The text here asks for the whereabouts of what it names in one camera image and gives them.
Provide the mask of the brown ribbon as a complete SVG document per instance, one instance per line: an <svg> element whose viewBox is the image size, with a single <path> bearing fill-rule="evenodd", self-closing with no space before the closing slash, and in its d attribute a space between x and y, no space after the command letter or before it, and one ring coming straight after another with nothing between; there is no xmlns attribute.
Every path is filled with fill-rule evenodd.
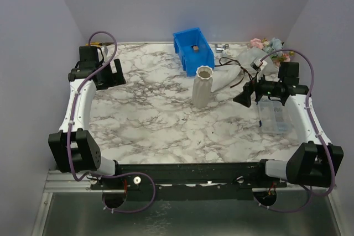
<svg viewBox="0 0 354 236"><path fill-rule="evenodd" d="M216 92L228 86L240 73L243 73L242 78L234 85L231 85L231 88L238 86L245 76L248 76L249 80L252 80L253 76L247 69L241 66L238 60L224 56L220 57L218 65L215 65L211 92Z"/></svg>

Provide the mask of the flower bouquet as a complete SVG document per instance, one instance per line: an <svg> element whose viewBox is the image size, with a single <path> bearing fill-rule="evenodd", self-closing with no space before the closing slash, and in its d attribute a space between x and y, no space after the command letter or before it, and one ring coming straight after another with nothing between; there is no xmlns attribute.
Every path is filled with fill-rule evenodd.
<svg viewBox="0 0 354 236"><path fill-rule="evenodd" d="M261 59L269 53L273 53L270 57L264 59L268 64L261 74L270 75L277 72L281 62L289 62L291 56L294 55L293 52L282 51L284 48L284 42L278 38L272 38L271 40L253 38L249 41L248 44L237 45L236 48L229 47L229 50L232 52L232 59L236 59L241 63L245 69L254 77L256 71L251 68L251 63L254 59ZM222 53L217 53L215 57L215 65L218 65L218 59L222 57ZM226 87L230 87L237 83L243 76L243 73L240 73L237 78Z"/></svg>

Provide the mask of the white ribbed ceramic vase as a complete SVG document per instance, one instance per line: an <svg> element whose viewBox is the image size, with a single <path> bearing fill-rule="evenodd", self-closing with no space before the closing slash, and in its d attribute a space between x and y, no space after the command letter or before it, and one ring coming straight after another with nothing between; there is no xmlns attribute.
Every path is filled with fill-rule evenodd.
<svg viewBox="0 0 354 236"><path fill-rule="evenodd" d="M204 108L209 102L213 73L212 68L209 66L200 66L196 70L191 99L196 108Z"/></svg>

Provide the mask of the blue plastic bin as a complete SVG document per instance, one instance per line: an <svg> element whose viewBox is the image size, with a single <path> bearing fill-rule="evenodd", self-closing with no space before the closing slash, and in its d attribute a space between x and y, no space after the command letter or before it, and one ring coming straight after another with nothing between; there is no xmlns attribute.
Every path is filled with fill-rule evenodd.
<svg viewBox="0 0 354 236"><path fill-rule="evenodd" d="M195 76L200 66L215 67L214 53L200 28L192 28L173 33L175 53L178 54L182 68L187 76ZM195 53L192 47L199 47Z"/></svg>

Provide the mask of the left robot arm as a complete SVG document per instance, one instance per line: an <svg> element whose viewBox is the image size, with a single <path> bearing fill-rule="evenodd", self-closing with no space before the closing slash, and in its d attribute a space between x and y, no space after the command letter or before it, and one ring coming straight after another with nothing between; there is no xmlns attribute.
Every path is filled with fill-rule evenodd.
<svg viewBox="0 0 354 236"><path fill-rule="evenodd" d="M89 132L90 111L97 91L126 84L119 59L108 62L104 45L79 48L79 61L69 72L70 97L64 120L57 133L48 137L48 144L61 172L75 170L104 175L104 183L119 188L123 176L116 171L116 162L101 155Z"/></svg>

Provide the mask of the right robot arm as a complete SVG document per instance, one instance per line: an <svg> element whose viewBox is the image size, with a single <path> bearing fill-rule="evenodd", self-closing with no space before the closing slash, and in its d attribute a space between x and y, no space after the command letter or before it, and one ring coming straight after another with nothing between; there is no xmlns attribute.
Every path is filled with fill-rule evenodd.
<svg viewBox="0 0 354 236"><path fill-rule="evenodd" d="M245 107L251 106L251 95L256 96L256 102L265 96L279 100L298 137L299 147L288 161L262 161L262 169L254 174L260 187L267 187L278 178L296 185L330 188L343 159L342 147L334 145L321 129L309 88L299 84L298 75L297 62L283 62L277 82L255 77L233 98Z"/></svg>

